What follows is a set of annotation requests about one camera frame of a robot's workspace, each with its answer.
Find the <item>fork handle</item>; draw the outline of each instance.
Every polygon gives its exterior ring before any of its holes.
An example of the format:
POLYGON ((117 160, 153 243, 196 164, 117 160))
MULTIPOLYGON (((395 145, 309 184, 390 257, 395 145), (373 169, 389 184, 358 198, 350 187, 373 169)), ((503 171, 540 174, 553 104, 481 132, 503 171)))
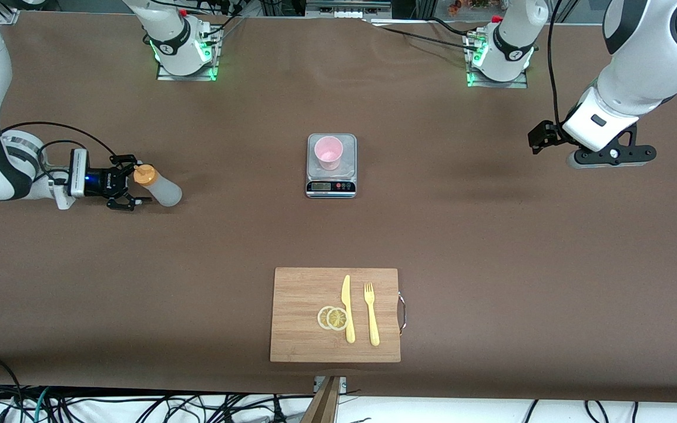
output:
POLYGON ((376 322, 376 310, 372 304, 368 304, 370 315, 370 343, 373 346, 381 345, 381 336, 378 334, 378 322, 376 322))

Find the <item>table surface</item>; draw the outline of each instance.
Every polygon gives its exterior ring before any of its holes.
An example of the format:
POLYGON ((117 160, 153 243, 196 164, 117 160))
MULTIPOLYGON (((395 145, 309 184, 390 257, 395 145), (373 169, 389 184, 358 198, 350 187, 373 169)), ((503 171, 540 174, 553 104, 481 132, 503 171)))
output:
MULTIPOLYGON (((569 147, 527 146, 552 113, 545 48, 529 89, 468 88, 455 48, 248 19, 218 81, 175 83, 133 16, 24 13, 2 32, 3 126, 75 125, 185 191, 131 214, 0 203, 0 358, 22 383, 303 392, 341 374, 375 395, 677 401, 677 97, 640 123, 653 163, 576 171, 569 147), (314 132, 357 136, 354 200, 304 196, 314 132), (398 268, 401 363, 269 362, 274 269, 316 266, 398 268)), ((565 112, 609 62, 600 28, 557 28, 554 62, 565 112)))

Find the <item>bottle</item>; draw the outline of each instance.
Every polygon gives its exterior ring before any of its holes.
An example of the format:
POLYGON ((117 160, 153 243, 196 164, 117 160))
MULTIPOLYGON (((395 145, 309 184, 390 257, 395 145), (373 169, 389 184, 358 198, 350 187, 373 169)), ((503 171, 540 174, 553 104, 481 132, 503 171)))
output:
POLYGON ((171 207, 182 200, 182 189, 171 180, 161 176, 151 165, 135 166, 133 177, 135 182, 150 191, 161 206, 171 207))

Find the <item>wooden tripod leg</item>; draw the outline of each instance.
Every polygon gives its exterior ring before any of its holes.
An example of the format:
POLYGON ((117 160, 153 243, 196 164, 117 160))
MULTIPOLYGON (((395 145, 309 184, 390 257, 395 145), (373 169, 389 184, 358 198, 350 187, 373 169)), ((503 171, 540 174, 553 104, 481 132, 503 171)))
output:
POLYGON ((340 377, 325 378, 299 423, 333 423, 336 420, 336 408, 339 406, 340 390, 340 377))

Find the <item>yellow lemon slice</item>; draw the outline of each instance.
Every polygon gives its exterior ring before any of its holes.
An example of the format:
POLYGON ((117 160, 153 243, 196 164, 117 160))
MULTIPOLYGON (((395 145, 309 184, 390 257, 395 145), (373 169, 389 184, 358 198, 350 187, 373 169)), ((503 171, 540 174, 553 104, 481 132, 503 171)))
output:
POLYGON ((344 330, 344 328, 346 328, 346 324, 346 310, 336 307, 328 311, 328 327, 333 330, 344 330))
POLYGON ((317 312, 317 324, 320 324, 320 327, 323 329, 331 329, 331 327, 328 326, 328 312, 331 310, 333 310, 333 306, 326 305, 317 312))

